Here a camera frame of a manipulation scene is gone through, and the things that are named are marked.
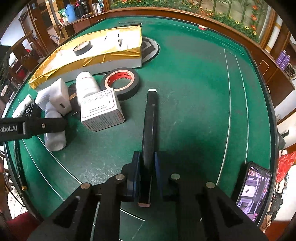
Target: black stick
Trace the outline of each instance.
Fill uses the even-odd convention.
[[[152,172],[154,169],[154,147],[157,120],[157,92],[149,89],[147,93],[147,103],[144,118],[144,130],[142,141],[141,159],[141,184],[139,195],[139,206],[150,206],[150,192],[152,183]]]
[[[14,151],[15,151],[15,167],[17,170],[17,175],[20,181],[20,186],[23,191],[26,191],[28,189],[27,181],[24,173],[24,168],[22,165],[22,159],[20,155],[20,141],[15,140],[14,141]]]

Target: phone screen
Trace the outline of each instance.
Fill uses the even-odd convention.
[[[246,175],[237,206],[255,222],[263,207],[271,174],[255,164],[250,164]]]

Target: orange flower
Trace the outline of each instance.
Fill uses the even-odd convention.
[[[253,20],[253,21],[256,21],[257,20],[257,18],[256,18],[256,16],[255,15],[251,15],[251,19]]]

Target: tape roll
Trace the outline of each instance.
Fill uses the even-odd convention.
[[[114,89],[118,100],[124,101],[133,97],[139,90],[140,80],[138,73],[130,68],[118,68],[107,73],[101,80],[101,90],[111,88],[112,83],[123,78],[129,79],[130,82],[122,88]]]
[[[74,53],[76,56],[86,53],[92,48],[92,44],[90,41],[85,41],[81,44],[78,44],[74,49]]]

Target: white wall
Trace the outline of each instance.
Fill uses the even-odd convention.
[[[296,86],[296,80],[292,80],[294,86]],[[276,116],[280,115],[280,119],[283,119],[286,115],[291,113],[296,108],[296,90],[293,90],[277,107],[274,111]]]
[[[294,39],[294,37],[291,35],[291,37],[290,37],[290,41],[293,43],[293,44],[296,44],[296,41],[295,41],[295,39]]]
[[[12,46],[14,45],[20,38],[25,36],[25,33],[22,29],[22,26],[19,22],[19,18],[22,14],[22,11],[18,13],[18,15],[14,18],[11,24],[8,26],[7,30],[5,31],[4,35],[2,36],[0,42],[2,45]],[[29,45],[29,42],[25,40],[23,45],[27,49],[32,49]]]
[[[286,142],[284,148],[296,143],[296,112],[278,125],[279,133],[283,134],[287,132],[287,130],[289,130],[289,135],[284,138]]]
[[[277,221],[290,221],[296,211],[296,165],[288,171],[289,179],[286,193],[283,194],[283,204],[276,215]]]

